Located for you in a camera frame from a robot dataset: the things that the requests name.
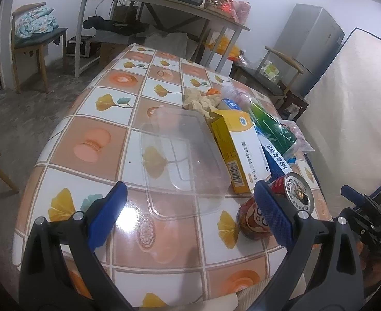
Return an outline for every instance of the can lid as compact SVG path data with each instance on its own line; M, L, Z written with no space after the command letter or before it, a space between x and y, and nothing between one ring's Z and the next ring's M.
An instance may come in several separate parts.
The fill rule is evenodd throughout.
M298 210L307 211L309 214L314 211L314 196L307 181L295 173L289 172L284 179L284 190L287 199Z

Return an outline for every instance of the cardboard box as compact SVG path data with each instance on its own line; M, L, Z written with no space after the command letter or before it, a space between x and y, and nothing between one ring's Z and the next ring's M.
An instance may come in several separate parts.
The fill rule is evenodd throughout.
M253 192L259 180L271 177L270 168L249 114L237 110L209 112L212 132L232 178L235 193Z

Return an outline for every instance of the small table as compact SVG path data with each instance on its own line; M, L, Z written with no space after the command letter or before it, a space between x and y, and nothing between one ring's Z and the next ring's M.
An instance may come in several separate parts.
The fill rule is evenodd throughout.
M114 2L112 5L112 10L110 12L111 15L114 12L114 9L117 5L118 0L113 0L113 1ZM195 52L197 52L200 49L204 37L208 34L210 21L214 21L214 22L220 24L222 26L222 30L219 34L219 37L216 41L216 44L215 44L208 60L205 63L206 66L209 66L210 62L212 61L212 58L214 57L214 54L216 53L216 50L219 47L219 43L221 42L221 38L225 34L225 31L227 29L232 29L234 31L234 34L233 34L231 41L229 42L229 44L225 50L225 53L222 56L222 59L220 60L218 66L216 68L216 71L218 71L218 72L220 72L222 70L222 68L223 68L223 66L224 66L224 64L225 64L225 62L229 56L229 53L231 52L232 47L236 43L239 35L241 34L241 31L242 30L250 31L249 28L243 26L242 24L239 24L238 22L235 22L233 19L228 18L227 16L225 16L223 14L216 13L214 11L204 9L202 7L194 6L192 4L182 2L182 1L178 1L178 0L128 0L128 1L143 2L147 6L150 14L152 14L152 16L155 19L158 26L162 26L162 24L161 24L159 18L157 17L156 12L152 8L152 4L155 4L158 6L173 8L176 10L184 11L186 13L195 15L194 17L190 18L189 20L181 22L180 24L177 24L176 26L173 26L170 29L167 29L167 30L171 30L171 31L174 29L183 27L183 26L185 26L191 22L195 22L196 20L199 20L200 18L204 18L206 21L205 21L205 24L203 26L201 36L199 38L199 43L198 43L198 46L197 46ZM84 13L85 13L86 4L87 4L87 0L81 1L80 13L78 15L78 26L77 26L76 44L75 44L75 77L76 78L78 78L80 76L80 73L83 72L89 65L91 65L94 62L94 61L91 61L88 64L84 65L83 67L80 67L79 52L80 52L80 47L81 47L81 29L82 29L82 24L84 21Z
M96 255L132 306L213 299L274 275L286 249L268 233L262 240L248 240L235 223L250 194L236 195L231 187L218 211L182 219L162 220L149 203L140 150L142 124L160 107L181 108L185 88L206 92L223 86L251 93L278 116L268 97L235 80L155 49L126 48L80 94L36 162L16 221L13 264L20 268L37 217L67 219L106 196L121 180L128 187L128 201ZM291 168L313 192L311 215L331 219L304 156L297 155ZM166 201L167 196L159 199ZM220 237L220 221L222 231L224 225L229 228L225 234L231 234L231 240ZM149 228L152 232L143 235ZM63 245L62 250L73 282L85 291L69 247Z

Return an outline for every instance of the patterned tablecloth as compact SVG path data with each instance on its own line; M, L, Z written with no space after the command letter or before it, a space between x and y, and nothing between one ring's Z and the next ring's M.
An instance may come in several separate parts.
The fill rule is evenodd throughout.
M249 196L236 195L230 188L230 199L224 200L219 211L173 221L157 219L148 206L140 126L159 107L180 108L185 87L206 92L224 85L250 92L278 116L267 97L235 80L161 51L129 46L82 92L36 162L16 222L14 265L20 269L38 216L67 219L106 196L121 180L128 186L128 202L96 255L133 306L173 306L211 299L272 276L285 248L273 236L250 241L235 224L239 206ZM313 217L330 219L303 156L297 156L292 169L313 191ZM83 291L69 247L62 249L75 286Z

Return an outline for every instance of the chair cushion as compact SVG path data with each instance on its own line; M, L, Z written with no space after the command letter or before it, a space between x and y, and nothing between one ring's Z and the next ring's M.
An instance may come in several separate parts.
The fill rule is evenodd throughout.
M260 74L254 69L250 68L241 68L245 74L249 75L250 78L255 80L257 83L261 84L266 90L272 93L274 96L283 96L284 92L273 82L271 82L267 77Z
M21 49L25 47L32 47L33 45L47 44L55 38L62 36L68 28L56 28L49 33L35 34L29 38L20 38L15 40L15 49Z

